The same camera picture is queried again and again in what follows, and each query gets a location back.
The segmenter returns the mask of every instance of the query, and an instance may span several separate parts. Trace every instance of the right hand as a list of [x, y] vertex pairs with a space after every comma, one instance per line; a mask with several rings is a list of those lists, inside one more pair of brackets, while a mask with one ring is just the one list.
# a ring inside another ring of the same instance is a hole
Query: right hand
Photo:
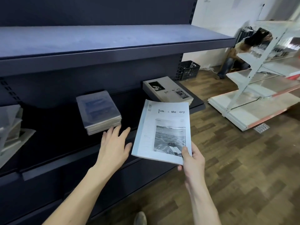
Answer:
[[192, 155], [187, 147], [182, 148], [183, 167], [178, 165], [178, 171], [184, 170], [186, 175], [185, 186], [190, 194], [201, 187], [206, 187], [204, 178], [205, 159], [197, 146], [192, 142]]

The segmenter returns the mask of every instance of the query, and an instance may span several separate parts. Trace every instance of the left hand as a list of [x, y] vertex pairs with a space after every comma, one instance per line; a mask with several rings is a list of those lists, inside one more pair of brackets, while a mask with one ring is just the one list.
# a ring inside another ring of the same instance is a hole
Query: left hand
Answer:
[[125, 146], [130, 127], [119, 136], [121, 125], [103, 132], [98, 159], [94, 168], [110, 178], [128, 158], [132, 143]]

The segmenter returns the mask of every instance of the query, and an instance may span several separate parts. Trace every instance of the dark blue shelf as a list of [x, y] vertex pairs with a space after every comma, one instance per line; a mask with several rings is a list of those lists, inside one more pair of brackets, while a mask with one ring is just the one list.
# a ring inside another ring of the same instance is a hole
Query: dark blue shelf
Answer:
[[192, 25], [0, 27], [0, 77], [234, 45]]

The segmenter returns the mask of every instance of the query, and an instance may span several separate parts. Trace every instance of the stack of books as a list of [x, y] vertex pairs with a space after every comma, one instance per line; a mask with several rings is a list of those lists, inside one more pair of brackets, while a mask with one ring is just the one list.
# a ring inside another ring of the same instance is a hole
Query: stack of books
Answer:
[[0, 107], [0, 168], [35, 133], [21, 128], [22, 114], [20, 105]]
[[190, 105], [193, 101], [193, 97], [179, 87], [168, 76], [154, 80], [143, 81], [143, 90], [153, 101], [156, 102], [188, 102]]
[[121, 124], [121, 114], [107, 91], [82, 95], [76, 100], [88, 135]]

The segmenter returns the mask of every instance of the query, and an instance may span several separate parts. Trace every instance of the hand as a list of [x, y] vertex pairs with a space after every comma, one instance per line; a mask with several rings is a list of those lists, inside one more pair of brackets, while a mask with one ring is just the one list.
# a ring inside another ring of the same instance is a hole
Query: hand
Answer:
[[121, 125], [115, 129], [111, 127], [103, 132], [101, 147], [94, 169], [110, 178], [128, 158], [132, 143], [125, 146], [125, 140], [130, 132], [130, 127], [125, 129], [119, 136]]
[[192, 142], [192, 154], [190, 156], [187, 147], [182, 148], [183, 167], [178, 165], [178, 171], [182, 169], [186, 175], [185, 186], [189, 194], [194, 194], [201, 187], [206, 188], [204, 178], [205, 159], [197, 146]]

